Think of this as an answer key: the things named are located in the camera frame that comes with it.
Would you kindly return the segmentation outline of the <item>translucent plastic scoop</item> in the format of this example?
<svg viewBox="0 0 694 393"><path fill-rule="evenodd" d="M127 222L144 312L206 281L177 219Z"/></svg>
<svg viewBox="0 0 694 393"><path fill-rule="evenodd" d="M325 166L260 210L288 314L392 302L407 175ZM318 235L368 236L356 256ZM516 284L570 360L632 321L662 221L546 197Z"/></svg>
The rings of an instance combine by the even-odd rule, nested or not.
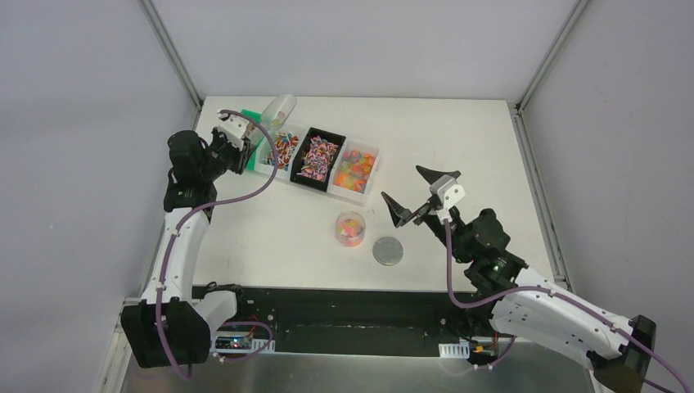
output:
<svg viewBox="0 0 694 393"><path fill-rule="evenodd" d="M268 133L278 131L290 117L296 103L296 97L290 94L275 97L259 115L256 123L261 124ZM257 143L264 138L264 134L259 130L259 127L253 123L249 123L246 136L252 143Z"/></svg>

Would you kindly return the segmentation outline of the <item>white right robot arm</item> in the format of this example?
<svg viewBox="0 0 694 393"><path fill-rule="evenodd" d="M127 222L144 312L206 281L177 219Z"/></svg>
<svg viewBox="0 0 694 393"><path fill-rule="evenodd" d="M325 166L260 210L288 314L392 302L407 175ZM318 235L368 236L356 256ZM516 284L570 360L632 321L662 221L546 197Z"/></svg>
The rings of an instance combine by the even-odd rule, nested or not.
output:
<svg viewBox="0 0 694 393"><path fill-rule="evenodd" d="M507 246L494 210L483 209L464 222L456 204L466 195L460 172L416 167L430 197L411 211L381 194L393 224L425 224L446 247L448 298L466 311L469 332L490 330L523 338L585 367L605 388L639 392L654 355L656 324L600 308L544 277Z"/></svg>

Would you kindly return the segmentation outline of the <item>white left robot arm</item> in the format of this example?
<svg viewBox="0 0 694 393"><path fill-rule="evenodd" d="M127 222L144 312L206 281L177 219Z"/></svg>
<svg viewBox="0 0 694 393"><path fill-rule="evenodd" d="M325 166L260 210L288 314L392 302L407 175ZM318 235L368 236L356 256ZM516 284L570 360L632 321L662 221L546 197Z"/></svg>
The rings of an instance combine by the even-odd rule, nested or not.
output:
<svg viewBox="0 0 694 393"><path fill-rule="evenodd" d="M237 138L215 127L211 142L183 130L167 146L171 168L155 265L141 300L124 307L120 317L141 368L201 364L222 325L240 331L250 319L231 287L212 287L194 302L193 276L217 199L214 181L228 171L242 174L256 145L246 135Z"/></svg>

